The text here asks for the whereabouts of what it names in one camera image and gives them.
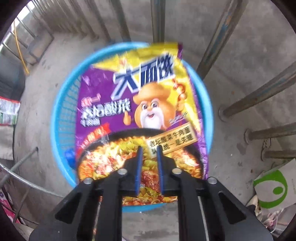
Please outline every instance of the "silver screw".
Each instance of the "silver screw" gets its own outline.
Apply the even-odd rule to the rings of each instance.
[[[127,169],[120,168],[120,169],[117,170],[117,172],[118,172],[119,175],[124,175],[124,174],[127,174],[128,171],[127,171]]]
[[[208,181],[209,184],[216,184],[217,183],[217,179],[214,178],[214,177],[209,177],[207,179],[207,181]]]
[[[84,182],[85,184],[91,184],[92,181],[93,181],[93,179],[92,179],[91,177],[87,177],[86,179],[83,180],[83,182]]]
[[[181,174],[181,172],[182,172],[182,170],[181,170],[180,168],[174,168],[174,169],[172,170],[172,173],[173,173],[173,174]]]

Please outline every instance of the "blue plastic basket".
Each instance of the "blue plastic basket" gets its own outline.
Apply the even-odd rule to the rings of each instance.
[[[126,42],[118,43],[106,48],[103,48],[96,53],[87,57],[82,63],[80,63],[68,76],[65,83],[62,85],[57,98],[54,103],[50,135],[51,135],[51,145],[54,157],[58,164],[60,171],[66,178],[68,183],[75,187],[77,185],[76,172],[69,166],[64,153],[69,148],[74,148],[75,144],[75,121],[76,121],[76,108],[77,108],[77,98],[80,88],[79,76],[83,74],[88,67],[101,61],[103,59],[109,58],[115,54],[120,54],[122,52],[141,48],[148,46],[148,43],[144,42]],[[184,60],[183,64],[188,70],[188,74],[194,86],[196,88],[202,114],[204,121],[204,133],[205,140],[207,144],[207,151],[210,152],[212,141],[213,141],[213,131],[214,131],[214,120],[213,120],[213,110],[212,104],[207,93],[207,90],[195,72],[195,70]],[[126,206],[123,207],[124,212],[139,212],[151,210],[159,207],[163,204],[153,204],[144,206]]]

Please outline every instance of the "bowl of noodles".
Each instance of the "bowl of noodles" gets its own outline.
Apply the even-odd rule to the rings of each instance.
[[[92,142],[78,159],[79,181],[87,177],[95,180],[107,177],[121,168],[124,162],[136,156],[138,146],[143,148],[140,193],[137,197],[123,197],[123,207],[163,204],[177,200],[177,197],[164,197],[160,193],[156,158],[151,158],[146,140],[161,134],[157,129],[131,129],[115,133]],[[166,154],[175,160],[177,167],[191,176],[203,178],[203,164],[199,152],[193,145]]]

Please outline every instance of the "dark gray container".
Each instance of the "dark gray container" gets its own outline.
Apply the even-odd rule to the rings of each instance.
[[[25,79],[22,63],[0,54],[0,96],[19,101],[25,89]]]

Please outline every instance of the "yellow cable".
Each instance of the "yellow cable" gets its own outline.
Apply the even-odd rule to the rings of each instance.
[[[27,68],[27,66],[26,66],[26,64],[25,64],[25,62],[24,62],[24,59],[23,59],[23,57],[22,57],[22,53],[21,53],[21,51],[20,51],[20,46],[19,46],[19,44],[18,44],[18,40],[17,40],[17,29],[16,29],[16,27],[15,27],[15,21],[13,21],[13,28],[14,28],[14,33],[15,33],[15,42],[16,42],[16,44],[17,44],[17,49],[18,49],[18,52],[19,52],[19,55],[20,55],[20,59],[21,59],[21,61],[22,61],[22,65],[24,66],[24,69],[25,69],[27,75],[29,75],[29,70],[28,70],[28,68]]]

